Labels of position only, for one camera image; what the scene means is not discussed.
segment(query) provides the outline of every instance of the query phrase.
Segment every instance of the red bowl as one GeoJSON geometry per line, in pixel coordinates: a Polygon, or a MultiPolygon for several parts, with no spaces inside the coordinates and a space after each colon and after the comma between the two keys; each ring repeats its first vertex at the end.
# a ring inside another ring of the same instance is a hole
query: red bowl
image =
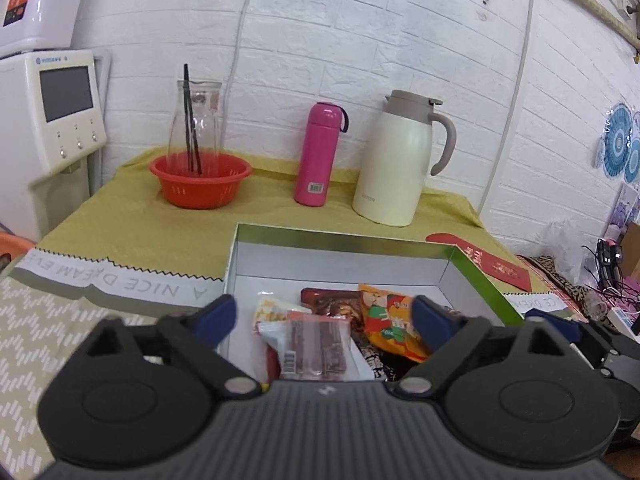
{"type": "Polygon", "coordinates": [[[183,176],[167,171],[166,155],[159,156],[149,170],[160,180],[162,195],[178,207],[185,209],[215,209],[230,203],[236,196],[240,182],[251,174],[251,165],[245,160],[226,153],[218,156],[221,176],[183,176]]]}

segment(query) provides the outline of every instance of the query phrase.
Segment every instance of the white appliance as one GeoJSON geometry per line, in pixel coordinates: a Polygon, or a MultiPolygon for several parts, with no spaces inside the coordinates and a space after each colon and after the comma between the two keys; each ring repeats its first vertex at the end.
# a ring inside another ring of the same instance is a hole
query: white appliance
{"type": "Polygon", "coordinates": [[[433,111],[442,101],[394,90],[367,145],[353,197],[361,216],[396,227],[409,225],[418,207],[431,161],[433,121],[447,130],[440,161],[431,169],[440,173],[456,147],[456,127],[433,111]]]}
{"type": "Polygon", "coordinates": [[[103,147],[94,54],[0,60],[0,222],[38,242],[89,198],[87,155],[103,147]]]}
{"type": "Polygon", "coordinates": [[[69,48],[80,0],[0,0],[0,57],[69,48]]]}

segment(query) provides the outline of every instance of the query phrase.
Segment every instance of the open box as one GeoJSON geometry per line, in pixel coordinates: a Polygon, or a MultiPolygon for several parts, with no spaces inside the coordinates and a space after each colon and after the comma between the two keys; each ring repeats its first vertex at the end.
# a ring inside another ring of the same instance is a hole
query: open box
{"type": "Polygon", "coordinates": [[[465,316],[494,325],[522,318],[459,248],[446,244],[238,224],[225,292],[238,322],[221,354],[259,381],[266,376],[264,342],[253,332],[260,292],[300,304],[306,287],[357,290],[366,283],[409,296],[423,294],[465,316]]]}

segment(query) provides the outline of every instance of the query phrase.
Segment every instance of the red envelope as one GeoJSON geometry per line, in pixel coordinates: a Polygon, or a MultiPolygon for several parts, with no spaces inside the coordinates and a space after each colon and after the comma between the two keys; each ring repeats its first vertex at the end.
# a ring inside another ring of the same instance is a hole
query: red envelope
{"type": "Polygon", "coordinates": [[[464,241],[448,233],[436,233],[425,238],[428,242],[456,245],[465,253],[482,272],[501,282],[517,286],[520,290],[531,292],[531,278],[529,273],[517,265],[498,258],[493,254],[483,251],[480,247],[464,241]]]}

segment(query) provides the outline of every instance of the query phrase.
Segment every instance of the brown cardboard box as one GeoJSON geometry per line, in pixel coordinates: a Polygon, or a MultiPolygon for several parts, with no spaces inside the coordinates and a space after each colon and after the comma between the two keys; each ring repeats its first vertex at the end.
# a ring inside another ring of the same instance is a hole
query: brown cardboard box
{"type": "Polygon", "coordinates": [[[622,238],[622,263],[620,272],[624,278],[629,276],[640,281],[640,225],[631,223],[622,238]]]}

